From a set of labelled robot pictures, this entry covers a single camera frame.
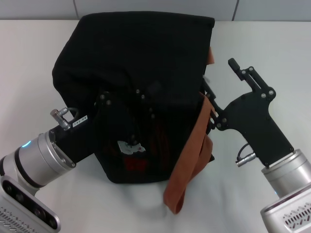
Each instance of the cable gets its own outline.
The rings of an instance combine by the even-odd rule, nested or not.
[[[76,121],[79,117],[79,109],[77,109],[77,108],[67,108],[67,109],[68,109],[68,111],[76,112],[76,114],[74,115],[74,118],[69,123]]]
[[[238,153],[238,156],[237,156],[237,161],[241,161],[242,158],[241,158],[241,153],[242,151],[245,149],[245,147],[249,146],[248,143],[246,143],[244,146],[242,146],[242,148],[240,149],[239,153]]]

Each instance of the black cloth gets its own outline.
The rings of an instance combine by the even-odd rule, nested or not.
[[[55,63],[53,84],[80,116],[93,114],[95,154],[113,182],[169,178],[200,108],[213,26],[209,17],[162,12],[79,21]],[[148,159],[120,153],[118,141],[144,142]]]

